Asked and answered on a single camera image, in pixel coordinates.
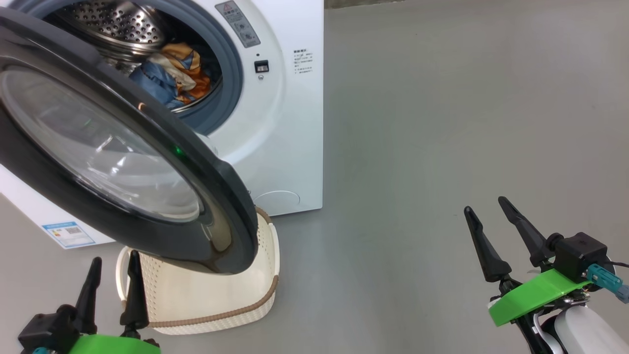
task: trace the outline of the beige plastic basket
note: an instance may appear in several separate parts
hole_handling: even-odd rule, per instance
[[[190,271],[140,253],[149,327],[164,334],[196,334],[263,318],[275,301],[279,247],[275,226],[261,210],[258,225],[258,254],[248,270],[236,275]],[[123,249],[116,264],[116,285],[123,305],[130,252]]]

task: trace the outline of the black cable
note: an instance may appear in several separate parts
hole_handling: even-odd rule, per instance
[[[629,268],[629,264],[627,264],[627,263],[622,263],[622,262],[612,262],[612,261],[607,261],[607,262],[605,262],[605,264],[607,264],[607,265],[624,266],[625,268]]]

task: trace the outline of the open round door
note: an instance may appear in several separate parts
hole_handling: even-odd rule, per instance
[[[226,162],[91,46],[0,8],[0,164],[131,248],[239,273],[257,216]]]

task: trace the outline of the qr code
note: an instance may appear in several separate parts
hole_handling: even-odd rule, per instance
[[[81,231],[81,229],[78,227],[68,227],[66,231],[69,234],[82,234],[83,233],[83,231]]]

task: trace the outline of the gray floor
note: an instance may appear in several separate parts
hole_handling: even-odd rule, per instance
[[[276,304],[164,353],[528,353],[495,328],[497,294],[462,215],[471,204],[520,279],[531,267],[496,201],[544,233],[587,232],[629,261],[629,3],[448,0],[326,12],[325,207],[276,218]],[[98,324],[118,334],[120,246],[62,251],[0,202],[0,346],[73,302],[93,256]],[[621,275],[629,277],[629,272]],[[629,307],[593,295],[619,333]]]

